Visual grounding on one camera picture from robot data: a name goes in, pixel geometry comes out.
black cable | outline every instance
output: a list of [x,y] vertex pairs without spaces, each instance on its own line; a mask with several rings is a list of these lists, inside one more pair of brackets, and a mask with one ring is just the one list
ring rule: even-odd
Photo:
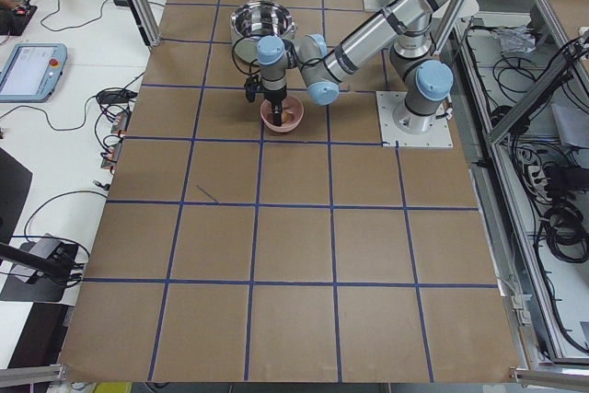
[[81,273],[73,273],[70,278],[67,280],[55,280],[51,276],[45,274],[43,278],[47,279],[51,284],[56,285],[57,287],[63,289],[70,289],[80,283],[82,283],[82,274]]
[[20,110],[20,109],[28,109],[28,110],[38,110],[39,112],[42,112],[43,115],[45,116],[45,121],[47,122],[47,124],[49,125],[49,127],[56,131],[56,132],[67,132],[67,131],[77,131],[78,129],[81,129],[82,127],[84,127],[84,125],[86,124],[87,121],[87,117],[88,117],[88,103],[90,102],[90,100],[92,100],[95,96],[89,97],[86,100],[86,103],[84,103],[84,119],[82,120],[82,122],[74,127],[71,128],[57,128],[55,126],[53,126],[53,124],[51,123],[51,121],[49,120],[49,114],[47,113],[46,110],[42,110],[41,108],[36,108],[34,106],[30,106],[30,105],[18,105],[16,107],[14,107],[12,110],[9,110],[7,112],[5,112],[4,114],[0,115],[0,120],[2,120],[4,117],[6,117],[7,115],[13,113],[15,110]]
[[104,193],[100,193],[100,192],[96,192],[96,191],[69,191],[69,192],[64,192],[64,193],[60,193],[58,195],[55,195],[55,196],[51,197],[49,200],[47,200],[46,202],[44,202],[37,209],[35,209],[35,211],[33,211],[31,216],[29,217],[29,219],[25,223],[25,226],[23,227],[23,233],[24,233],[25,239],[27,241],[30,241],[30,239],[33,237],[33,236],[29,236],[27,231],[28,231],[29,225],[32,222],[33,218],[35,217],[35,215],[37,215],[41,211],[41,209],[43,209],[50,202],[53,202],[53,201],[58,200],[60,198],[66,197],[68,195],[74,195],[74,194],[78,194],[78,193],[92,193],[95,195],[99,195],[100,197],[107,198],[107,195],[105,195]]
[[231,60],[233,61],[233,64],[235,65],[236,69],[243,75],[255,75],[257,73],[260,72],[260,69],[258,69],[257,71],[252,72],[252,67],[254,65],[255,62],[257,62],[256,60],[251,61],[248,64],[248,71],[244,71],[243,69],[241,69],[241,67],[239,66],[239,64],[237,63],[237,54],[236,54],[236,47],[239,43],[241,43],[243,40],[245,39],[249,39],[251,36],[241,36],[239,39],[236,40],[236,42],[231,46]]
[[[512,65],[511,64],[512,60],[516,60],[517,65]],[[536,76],[528,68],[524,68],[522,66],[522,62],[528,62],[530,64],[534,64],[531,60],[526,59],[525,57],[516,57],[516,56],[505,57],[505,56],[503,56],[501,59],[499,59],[495,63],[495,65],[492,68],[493,78],[497,82],[499,89],[501,90],[503,95],[513,103],[516,103],[517,100],[515,98],[511,97],[507,93],[507,91],[514,92],[516,94],[525,94],[527,92],[527,89],[523,89],[523,90],[522,89],[515,89],[515,88],[508,87],[507,85],[505,85],[501,80],[501,77],[505,72],[516,72],[519,75],[527,78],[528,80],[531,80],[533,83],[537,81]]]
[[458,46],[456,47],[456,53],[454,54],[454,56],[452,57],[452,61],[450,62],[450,67],[453,67],[455,65],[456,60],[458,59],[458,55],[460,54],[460,50],[462,49],[462,46],[464,45],[464,42],[467,39],[467,35],[471,30],[472,23],[473,23],[474,19],[475,19],[475,17],[472,16],[470,18],[470,20],[468,21],[467,28],[464,30],[464,33],[462,34],[462,37],[460,38],[460,41],[458,42]]
[[[510,147],[510,153],[509,153],[509,157],[512,160],[512,163],[514,164],[514,171],[516,176],[518,177],[518,179],[520,179],[520,181],[522,180],[522,171],[521,168],[519,167],[519,160],[517,159],[517,151],[525,151],[525,152],[534,152],[532,149],[527,148],[525,146],[520,146],[518,145],[518,139],[519,136],[516,135],[513,137],[512,141],[511,141],[511,147]],[[558,146],[548,143],[548,142],[529,142],[528,144],[538,144],[544,147],[547,147],[548,149],[551,149],[553,152],[556,152],[560,155],[562,155],[562,157],[565,159],[565,161],[568,162],[568,156],[567,154],[565,154]],[[538,152],[534,152],[534,155],[537,157],[538,161],[539,161],[539,165],[541,167],[545,166],[548,162],[543,162],[541,157],[539,156]],[[545,217],[545,215],[548,214],[549,218],[551,218],[550,213],[548,211],[545,212],[541,212],[537,206],[537,201],[535,198],[530,196],[530,192],[529,189],[526,187],[526,185],[524,183],[522,183],[522,186],[524,188],[525,191],[525,195],[528,197],[528,203],[530,204],[530,208],[532,209],[532,212],[536,212],[537,213],[537,217],[539,219],[543,219]],[[543,203],[543,205],[545,206],[552,206],[552,211],[553,214],[555,214],[557,217],[559,216],[559,211],[561,211],[562,213],[564,213],[563,208],[562,208],[562,203],[559,204],[556,203],[552,203],[549,202],[549,204]],[[550,302],[550,309],[552,310],[553,316],[556,320],[557,323],[557,327],[560,331],[560,334],[563,336],[563,338],[572,346],[574,347],[576,350],[578,350],[579,352],[585,353],[585,354],[589,354],[589,349],[586,347],[583,347],[581,344],[579,344],[577,341],[574,340],[574,338],[571,336],[571,334],[569,333],[569,331],[564,327],[564,323],[562,322],[562,318],[560,316],[560,311],[557,305],[557,298],[555,295],[555,288],[554,285],[552,284],[552,281],[549,279],[548,277],[548,273],[544,267],[544,263],[542,262],[541,256],[540,256],[540,252],[539,252],[539,248],[541,247],[540,245],[540,241],[542,239],[545,239],[547,242],[547,246],[549,247],[549,251],[552,255],[554,255],[556,258],[558,258],[559,260],[566,260],[567,262],[570,262],[569,259],[573,259],[574,262],[579,263],[579,262],[586,262],[587,260],[589,260],[589,248],[587,247],[587,233],[586,231],[584,231],[583,226],[581,225],[581,222],[579,220],[576,221],[572,221],[573,217],[570,216],[569,219],[567,220],[567,222],[569,224],[576,224],[576,229],[577,232],[574,233],[573,235],[569,236],[568,238],[563,237],[563,235],[559,234],[558,232],[551,232],[552,229],[552,225],[550,224],[550,220],[546,220],[544,219],[540,225],[538,226],[537,224],[537,218],[535,216],[532,217],[533,223],[534,223],[534,238],[533,238],[533,248],[535,251],[535,255],[536,255],[536,261],[537,261],[537,265],[538,268],[540,270],[540,274],[542,277],[542,281],[546,287],[547,293],[549,295],[549,302]],[[559,223],[560,223],[560,219],[557,218],[556,220],[552,220],[554,222],[554,226],[555,227],[559,227]],[[581,256],[579,257],[571,257],[568,254],[564,253],[562,251],[562,249],[560,248],[560,243],[561,242],[565,242],[565,243],[572,243],[573,240],[576,239],[581,239],[582,241],[582,252],[581,252]]]
[[[31,235],[31,234],[26,234],[23,235],[23,237],[27,240],[30,241],[31,238],[46,238],[46,235]],[[87,257],[90,258],[90,251],[81,243],[79,243],[78,241],[74,241],[70,238],[65,238],[65,237],[56,237],[55,235],[51,235],[52,239],[58,239],[60,241],[66,242],[66,243],[70,243],[73,244],[74,246],[78,246],[79,248],[81,248],[84,253],[86,253]]]
[[542,262],[542,258],[540,257],[540,249],[539,249],[540,244],[539,243],[540,243],[540,238],[538,235],[536,235],[535,240],[534,240],[534,253],[536,255],[536,261],[537,261],[538,268],[540,269],[542,281],[544,282],[546,290],[549,293],[550,308],[552,310],[552,314],[554,315],[554,318],[556,319],[556,323],[559,328],[560,334],[566,340],[566,342],[568,342],[576,350],[578,350],[581,353],[589,354],[589,348],[583,347],[580,343],[575,341],[574,338],[569,333],[569,331],[567,330],[567,328],[564,327],[564,323],[562,322],[562,318],[560,317],[559,307],[557,306],[557,299],[556,299],[556,293],[554,290],[554,286],[552,285],[552,282],[550,281],[550,279],[548,277],[548,273],[546,272],[546,269],[544,267],[544,263]]
[[21,278],[30,278],[31,275],[23,275],[20,273],[13,273],[13,272],[0,272],[0,275],[6,275],[6,276],[19,276]]
[[98,124],[100,123],[100,119],[102,117],[106,117],[109,122],[113,123],[117,117],[117,113],[111,112],[110,111],[111,108],[119,109],[119,110],[121,110],[121,112],[125,112],[127,114],[127,116],[130,116],[131,115],[131,108],[129,106],[129,102],[132,102],[132,100],[131,99],[127,100],[127,106],[123,107],[118,103],[104,104],[100,101],[99,97],[105,92],[113,92],[115,90],[117,91],[116,97],[122,97],[123,95],[126,95],[127,92],[129,92],[128,87],[130,85],[132,85],[134,82],[136,82],[139,78],[141,78],[144,74],[145,74],[145,71],[136,75],[124,87],[102,89],[94,96],[97,100],[98,105],[100,106],[100,114],[97,116],[96,121],[94,122],[94,136],[95,136],[96,140],[98,141],[100,148],[102,149],[102,152],[100,153],[100,156],[102,158],[105,158],[105,156],[110,154],[110,147],[111,146],[106,145],[104,143],[104,138],[100,139],[100,136],[98,135]]
[[467,45],[468,55],[470,56],[470,59],[472,60],[472,66],[473,66],[473,69],[475,72],[475,77],[477,78],[477,80],[479,82],[480,90],[482,91],[482,95],[485,98],[485,108],[487,110],[487,113],[489,115],[491,115],[491,103],[494,105],[495,109],[499,108],[499,103],[497,103],[497,101],[495,101],[495,99],[493,97],[491,97],[491,94],[489,94],[489,91],[487,90],[487,87],[485,86],[485,81],[482,79],[482,75],[480,74],[479,67],[477,66],[477,57],[475,55],[475,52],[472,50],[472,46],[470,46],[470,41],[468,40],[468,34],[465,38],[465,43]]
[[86,25],[89,25],[90,23],[93,23],[93,22],[96,22],[97,20],[101,20],[102,19],[102,16],[103,16],[103,13],[104,13],[104,5],[106,5],[107,2],[109,2],[109,1],[113,1],[113,0],[105,0],[104,2],[102,2],[102,4],[100,5],[100,14],[98,15],[98,17],[91,18],[90,20],[88,20],[88,21],[86,21],[84,23],[81,23],[79,25],[71,25],[71,26],[68,26],[68,27],[54,29],[54,28],[51,28],[51,27],[45,25],[45,20],[47,20],[51,16],[56,15],[57,13],[59,13],[61,11],[61,9],[62,9],[61,0],[57,0],[57,8],[55,9],[55,11],[53,11],[52,13],[49,13],[47,16],[45,16],[44,18],[42,18],[40,20],[40,24],[44,28],[46,28],[46,29],[48,29],[49,31],[52,31],[52,32],[65,31],[66,29],[82,28],[82,27],[84,27]]

blue tape line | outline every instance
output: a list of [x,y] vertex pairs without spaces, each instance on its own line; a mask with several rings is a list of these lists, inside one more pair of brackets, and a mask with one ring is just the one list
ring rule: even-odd
[[[216,4],[211,4],[207,2],[166,2],[166,6],[216,6]],[[239,8],[242,5],[237,4],[221,4],[219,5],[222,8]],[[289,6],[289,10],[297,10],[297,9],[307,9],[311,11],[341,11],[341,12],[352,12],[352,13],[365,13],[363,9],[350,9],[350,8],[320,8],[318,6]]]
[[381,146],[380,143],[363,143],[363,142],[323,142],[323,141],[306,141],[306,140],[264,140],[259,139],[237,139],[237,138],[201,138],[201,137],[179,137],[179,136],[159,136],[159,135],[127,135],[127,140],[164,140],[170,142],[200,142],[200,143],[266,143],[266,144],[334,144],[340,146]]
[[[322,35],[325,36],[325,0],[321,0],[321,25]],[[329,106],[326,107],[326,124],[328,133],[328,170],[329,170],[329,228],[331,231],[331,268],[333,273],[333,283],[338,281],[338,271],[335,250],[335,225],[333,220],[333,168],[331,161],[331,118],[329,116]],[[335,356],[336,367],[338,372],[338,382],[343,382],[341,371],[341,342],[340,342],[340,307],[338,303],[338,288],[333,287],[333,317],[335,328]]]
[[253,309],[253,297],[254,297],[254,280],[256,276],[256,247],[258,245],[258,221],[260,219],[260,191],[261,191],[261,173],[262,165],[264,161],[264,125],[260,122],[260,151],[258,156],[258,180],[256,182],[256,204],[254,211],[254,226],[253,226],[253,238],[251,241],[251,263],[249,264],[249,292],[248,292],[248,323],[246,326],[246,360],[244,363],[244,381],[249,380],[249,350],[251,346],[251,322],[252,309]]
[[195,285],[259,285],[279,287],[390,287],[390,288],[422,288],[422,289],[492,289],[498,290],[497,284],[486,283],[381,283],[381,282],[345,282],[337,281],[250,281],[250,280],[201,280],[190,278],[112,278],[112,277],[85,277],[85,283],[160,283],[160,284],[195,284]]
[[423,337],[423,349],[425,350],[425,360],[427,363],[427,371],[430,377],[430,382],[434,382],[433,377],[433,367],[432,367],[432,356],[430,354],[430,345],[427,341],[427,329],[425,328],[425,317],[423,315],[423,304],[422,304],[422,294],[420,292],[419,287],[419,278],[417,274],[417,265],[415,262],[415,252],[413,250],[413,239],[411,237],[411,227],[409,221],[409,211],[407,210],[407,196],[405,194],[405,182],[403,180],[403,170],[401,168],[401,159],[399,155],[399,147],[398,142],[395,146],[395,156],[397,158],[397,168],[398,168],[398,181],[401,188],[401,200],[403,202],[403,213],[405,215],[405,227],[407,229],[407,241],[409,244],[409,251],[410,251],[410,258],[411,258],[411,269],[413,271],[413,280],[415,282],[415,294],[417,297],[417,308],[419,310],[420,315],[420,324],[422,327],[422,337]]
[[142,83],[142,87],[184,87],[187,89],[203,89],[202,85],[165,85],[162,83]]
[[[218,4],[221,3],[221,0],[217,0],[217,7],[216,7],[216,11],[215,11],[215,15],[214,15],[214,22],[213,22],[213,28],[211,30],[211,40],[214,37],[214,32],[216,30],[216,24],[217,24],[217,19],[219,17],[219,6]],[[213,45],[209,44],[209,49],[207,52],[207,57],[206,57],[206,64],[204,66],[204,69],[202,71],[202,84],[205,85],[206,84],[206,76],[208,74],[208,70],[209,70],[209,65],[210,65],[210,60],[211,60],[211,51],[213,49]],[[192,128],[192,138],[194,139],[196,136],[196,132],[197,132],[197,128],[198,128],[198,124],[199,124],[199,117],[200,117],[200,113],[201,113],[201,106],[202,106],[202,96],[204,94],[204,88],[201,88],[201,95],[199,98],[199,107],[196,111],[196,116],[194,119],[194,125]],[[191,162],[192,162],[192,155],[194,153],[194,141],[191,141],[191,150],[189,152],[189,156],[188,156],[188,160],[187,160],[187,165],[186,165],[186,172],[184,174],[184,183],[182,186],[182,194],[181,194],[181,202],[184,202],[185,198],[186,198],[186,190],[188,188],[188,181],[189,181],[189,176],[191,173]],[[169,257],[168,257],[168,261],[167,261],[167,279],[169,279],[171,277],[171,273],[172,273],[172,266],[173,266],[173,262],[174,262],[174,255],[176,253],[176,246],[178,243],[178,235],[179,235],[179,226],[180,226],[180,221],[182,218],[182,211],[183,211],[184,205],[181,204],[179,206],[179,210],[178,210],[178,217],[176,219],[176,226],[174,228],[174,237],[172,239],[172,247],[169,253]],[[157,351],[159,348],[159,338],[160,338],[160,334],[161,334],[161,329],[163,326],[163,321],[164,321],[164,312],[166,310],[166,302],[167,302],[167,289],[169,288],[169,283],[165,283],[164,285],[164,294],[162,296],[162,304],[160,307],[160,312],[159,312],[159,318],[158,318],[158,322],[157,322],[157,330],[156,330],[156,339],[154,342],[154,348],[152,351],[152,358],[151,358],[151,364],[150,364],[150,368],[149,368],[149,375],[148,375],[148,379],[152,380],[153,376],[154,376],[154,370],[156,368],[156,360],[157,360]]]
[[436,211],[436,212],[478,212],[475,207],[422,207],[422,206],[363,206],[361,204],[305,204],[305,203],[281,203],[281,202],[182,202],[164,200],[115,200],[108,199],[108,204],[166,204],[185,206],[227,206],[227,207],[278,207],[289,209],[335,209],[340,211],[361,210],[361,211]]

wire bundle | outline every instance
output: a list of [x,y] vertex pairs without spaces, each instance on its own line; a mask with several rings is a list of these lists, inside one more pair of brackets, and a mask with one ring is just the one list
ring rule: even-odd
[[[46,237],[46,236],[31,235],[29,233],[30,224],[32,223],[35,216],[37,216],[37,214],[49,203],[51,203],[55,200],[61,199],[63,197],[67,197],[69,195],[76,195],[76,194],[93,194],[93,195],[97,195],[99,197],[107,198],[107,196],[104,193],[97,192],[97,191],[69,191],[69,192],[64,192],[64,193],[60,193],[58,195],[55,195],[55,196],[51,197],[49,200],[47,200],[46,202],[44,202],[42,205],[40,205],[37,209],[35,209],[35,211],[33,211],[33,213],[27,219],[27,222],[25,223],[25,225],[23,227],[23,234],[24,234],[23,237],[27,241],[32,241],[34,238],[39,239],[39,238]],[[89,250],[86,247],[84,247],[81,243],[79,243],[78,241],[74,241],[72,239],[65,238],[65,237],[52,236],[52,238],[57,239],[57,240],[59,240],[63,243],[66,243],[66,244],[78,246],[80,249],[82,249],[86,253],[87,258],[90,257]],[[77,271],[77,272],[73,272],[69,276],[69,278],[67,278],[65,280],[56,280],[47,274],[40,275],[39,277],[47,279],[51,283],[58,285],[60,287],[63,287],[63,288],[70,288],[70,287],[74,287],[75,285],[80,284],[82,282],[82,271],[84,270],[84,266],[86,264],[83,262],[82,263],[75,262],[74,259],[70,258],[66,253],[63,253],[60,255],[60,260],[67,260],[68,261],[67,264],[72,266],[72,271]],[[27,275],[18,275],[18,274],[12,273],[12,272],[0,272],[0,273],[5,274],[5,275],[9,275],[9,276],[27,276]]]
[[[564,152],[556,144],[539,141],[520,143],[521,135],[511,137],[509,154],[515,174],[535,214],[533,248],[543,283],[549,294],[554,318],[564,339],[576,350],[589,354],[589,348],[577,342],[562,322],[556,291],[540,255],[540,249],[545,243],[550,253],[558,260],[577,265],[586,263],[589,260],[589,235],[582,224],[583,216],[570,201],[549,198],[543,190],[546,180],[541,178],[541,174],[533,175],[530,172],[530,166],[536,167],[532,169],[534,171],[543,171],[548,166],[559,164],[579,167],[574,158],[574,153],[578,152],[578,149]],[[546,155],[550,155],[550,158],[555,157],[556,160],[546,159]]]

floor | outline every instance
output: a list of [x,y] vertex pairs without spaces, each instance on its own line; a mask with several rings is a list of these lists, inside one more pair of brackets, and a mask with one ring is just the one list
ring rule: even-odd
[[[373,61],[276,135],[230,62],[248,0],[167,0],[61,362],[73,380],[503,382],[517,365],[456,127],[382,147]],[[337,44],[362,0],[275,0]]]

electronic device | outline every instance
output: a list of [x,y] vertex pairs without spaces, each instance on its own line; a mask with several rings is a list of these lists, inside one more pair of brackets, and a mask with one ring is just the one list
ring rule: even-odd
[[68,282],[75,275],[78,246],[45,234],[37,242],[19,248],[0,243],[0,260],[13,263],[0,300],[55,303],[62,299]]
[[0,10],[0,15],[4,17],[3,20],[0,20],[0,35],[22,36],[35,11],[37,11],[37,7],[28,3],[18,6],[12,11]]
[[0,74],[0,102],[38,103],[57,86],[67,60],[61,43],[17,44]]
[[29,196],[33,174],[0,149],[0,241],[10,242]]

